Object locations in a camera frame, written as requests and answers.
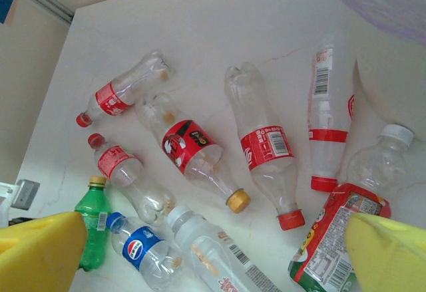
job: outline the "empty plastic bottle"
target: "empty plastic bottle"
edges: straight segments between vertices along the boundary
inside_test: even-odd
[[[277,209],[283,230],[304,225],[296,203],[296,162],[259,70],[251,63],[242,64],[241,69],[228,68],[225,93],[253,182]]]
[[[81,256],[79,269],[86,272],[99,268],[105,260],[105,249],[108,240],[106,222],[111,208],[105,196],[104,177],[93,176],[89,180],[89,190],[75,206],[80,212],[87,228],[87,242]]]
[[[250,197],[234,181],[222,157],[224,149],[180,111],[170,96],[145,95],[136,104],[136,115],[185,178],[208,184],[236,214],[248,206]]]
[[[311,188],[331,192],[353,116],[355,52],[348,27],[326,36],[314,57],[308,106]]]
[[[100,134],[92,134],[88,142],[95,150],[99,171],[127,197],[138,216],[149,225],[161,226],[176,203],[172,192],[147,174],[142,162],[122,146],[105,142]]]
[[[87,110],[77,116],[77,124],[85,128],[107,114],[120,114],[132,106],[143,91],[166,81],[169,74],[170,68],[161,50],[147,53],[136,66],[91,96]]]
[[[388,124],[379,143],[354,154],[347,180],[329,195],[308,236],[290,262],[290,277],[306,291],[348,292],[355,281],[344,235],[351,214],[391,217],[389,199],[401,185],[403,157],[413,133]]]
[[[154,291],[173,291],[179,279],[182,258],[167,241],[158,237],[139,218],[111,214],[106,226],[112,232],[112,247],[142,275]]]
[[[187,206],[167,217],[186,264],[213,292],[281,292],[225,231]]]

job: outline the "green bottle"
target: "green bottle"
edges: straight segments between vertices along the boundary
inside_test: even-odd
[[[75,206],[75,211],[80,212],[87,228],[87,242],[80,260],[79,269],[86,272],[100,267],[105,259],[108,229],[106,222],[111,213],[104,189],[107,179],[93,176],[89,181],[89,190]]]

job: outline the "yellow sponge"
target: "yellow sponge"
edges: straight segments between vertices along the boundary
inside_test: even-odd
[[[85,223],[78,212],[0,229],[0,290],[68,291],[86,240]]]
[[[363,292],[425,291],[426,230],[353,214],[345,241]]]

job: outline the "white table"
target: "white table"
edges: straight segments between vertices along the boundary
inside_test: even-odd
[[[146,169],[212,223],[221,225],[248,256],[283,291],[297,291],[287,266],[325,202],[310,190],[310,155],[306,123],[311,59],[322,35],[345,14],[338,0],[110,0],[83,7],[71,25],[19,178],[40,182],[31,209],[12,216],[42,217],[73,210],[99,175],[87,137],[100,132],[136,153]],[[233,215],[221,200],[189,184],[162,153],[133,110],[82,129],[75,116],[91,94],[159,47],[176,74],[159,90],[201,124],[228,151],[236,181],[252,195],[251,206]],[[224,94],[230,65],[253,62],[264,75],[270,100],[282,119],[299,166],[297,200],[306,225],[283,232],[272,204],[253,185],[236,133],[234,115]],[[384,126],[355,81],[355,119],[343,161],[373,144]],[[412,174],[407,185],[426,180],[426,147],[414,141],[407,153]],[[345,178],[345,168],[340,180]],[[399,219],[421,223],[422,186],[413,186]],[[114,210],[135,216],[116,191]],[[140,275],[111,246],[97,271],[77,272],[71,291],[148,291]],[[175,289],[207,291],[193,279]]]

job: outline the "red bottle cap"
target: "red bottle cap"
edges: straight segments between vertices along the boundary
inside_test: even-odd
[[[84,112],[79,114],[77,118],[75,118],[75,121],[77,121],[77,124],[83,128],[89,127],[92,124],[91,118]]]
[[[105,143],[105,138],[102,134],[91,134],[87,142],[92,149],[97,149]]]
[[[312,176],[311,189],[323,192],[332,192],[337,186],[337,179]]]
[[[296,210],[288,214],[282,214],[278,216],[278,221],[283,231],[305,225],[305,218],[301,210]]]

